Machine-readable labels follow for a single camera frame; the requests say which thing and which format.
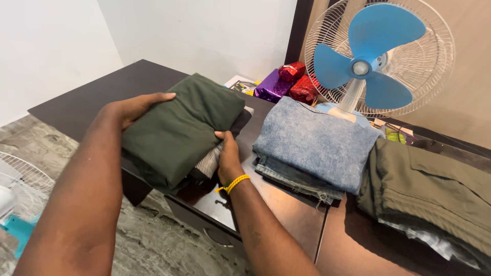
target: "gray floor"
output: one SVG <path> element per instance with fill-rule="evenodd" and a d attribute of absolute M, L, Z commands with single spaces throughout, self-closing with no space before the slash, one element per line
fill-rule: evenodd
<path fill-rule="evenodd" d="M 78 143 L 33 116 L 0 128 L 0 151 L 57 179 Z M 0 230 L 0 276 L 12 275 L 17 240 Z M 138 207 L 123 199 L 112 275 L 251 275 L 249 263 L 178 221 L 153 190 Z"/>

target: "wire fan cage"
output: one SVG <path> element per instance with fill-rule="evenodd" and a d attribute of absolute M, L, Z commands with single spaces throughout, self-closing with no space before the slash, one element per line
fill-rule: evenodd
<path fill-rule="evenodd" d="M 11 189 L 18 197 L 14 214 L 33 221 L 41 214 L 55 182 L 28 162 L 0 152 L 0 185 Z"/>
<path fill-rule="evenodd" d="M 373 109 L 365 104 L 365 88 L 355 110 L 366 117 L 392 117 L 414 111 L 433 99 L 445 87 L 452 74 L 455 49 L 450 29 L 442 17 L 421 0 L 341 0 L 327 9 L 310 30 L 305 45 L 307 72 L 320 94 L 329 102 L 340 103 L 354 80 L 335 88 L 322 87 L 315 78 L 314 51 L 324 43 L 338 53 L 353 58 L 348 42 L 351 20 L 361 9 L 379 3 L 390 3 L 412 12 L 426 26 L 426 33 L 413 42 L 386 53 L 386 65 L 380 70 L 412 93 L 410 104 L 398 109 Z"/>

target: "blue fan blade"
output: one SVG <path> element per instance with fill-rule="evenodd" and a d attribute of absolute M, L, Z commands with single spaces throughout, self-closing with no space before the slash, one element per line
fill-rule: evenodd
<path fill-rule="evenodd" d="M 424 23 L 411 12 L 392 4 L 374 4 L 351 21 L 348 40 L 355 58 L 369 62 L 426 32 Z"/>
<path fill-rule="evenodd" d="M 314 71 L 319 83 L 328 89 L 342 86 L 351 80 L 348 65 L 351 58 L 346 57 L 326 44 L 319 44 L 314 52 Z"/>
<path fill-rule="evenodd" d="M 411 91 L 404 84 L 379 72 L 366 80 L 365 104 L 373 109 L 396 109 L 412 101 Z"/>

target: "white fan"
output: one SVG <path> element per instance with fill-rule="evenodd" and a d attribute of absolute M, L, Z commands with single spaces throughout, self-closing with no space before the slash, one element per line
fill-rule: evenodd
<path fill-rule="evenodd" d="M 421 0 L 341 0 L 305 45 L 307 72 L 329 113 L 358 123 L 429 102 L 447 84 L 454 56 L 448 25 Z"/>
<path fill-rule="evenodd" d="M 35 166 L 0 152 L 0 228 L 19 240 L 19 258 L 43 212 L 54 181 Z"/>

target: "drawer handle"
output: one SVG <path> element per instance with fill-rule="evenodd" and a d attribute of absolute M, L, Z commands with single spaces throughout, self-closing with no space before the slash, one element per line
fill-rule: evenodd
<path fill-rule="evenodd" d="M 217 245 L 219 245 L 219 246 L 221 246 L 221 247 L 228 247 L 228 248 L 232 248 L 232 247 L 234 247 L 232 244 L 230 244 L 230 245 L 224 245 L 224 244 L 221 244 L 221 243 L 219 243 L 219 242 L 215 241 L 215 239 L 214 239 L 214 238 L 212 238 L 212 237 L 210 236 L 210 234 L 208 233 L 208 229 L 203 228 L 203 231 L 205 231 L 205 235 L 206 235 L 208 238 L 212 239 L 212 241 L 214 241 L 214 242 L 215 242 Z"/>

